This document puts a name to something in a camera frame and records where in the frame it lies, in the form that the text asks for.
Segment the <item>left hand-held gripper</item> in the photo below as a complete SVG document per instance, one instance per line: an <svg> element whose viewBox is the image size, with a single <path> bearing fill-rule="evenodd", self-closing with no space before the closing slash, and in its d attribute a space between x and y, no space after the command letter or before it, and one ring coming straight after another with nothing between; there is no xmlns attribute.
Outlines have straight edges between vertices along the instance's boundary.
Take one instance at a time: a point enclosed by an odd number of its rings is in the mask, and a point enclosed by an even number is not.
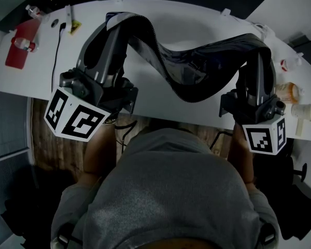
<svg viewBox="0 0 311 249"><path fill-rule="evenodd" d="M120 70L127 47L123 28L108 30L105 23L86 40L76 68L60 75L45 111L44 120L56 137L88 142L122 109L133 112L138 89Z"/></svg>

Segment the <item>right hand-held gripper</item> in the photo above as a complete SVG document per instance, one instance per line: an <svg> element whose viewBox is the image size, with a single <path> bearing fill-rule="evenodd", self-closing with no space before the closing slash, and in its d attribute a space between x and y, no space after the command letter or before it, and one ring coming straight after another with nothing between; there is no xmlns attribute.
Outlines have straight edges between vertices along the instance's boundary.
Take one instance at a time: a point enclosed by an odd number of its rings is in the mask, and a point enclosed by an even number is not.
<svg viewBox="0 0 311 249"><path fill-rule="evenodd" d="M232 91L221 96L219 116L233 115L242 126L252 153L276 155L287 142L286 105L274 95L273 61L266 52L254 50L238 72L237 93ZM248 103L238 99L247 97Z"/></svg>

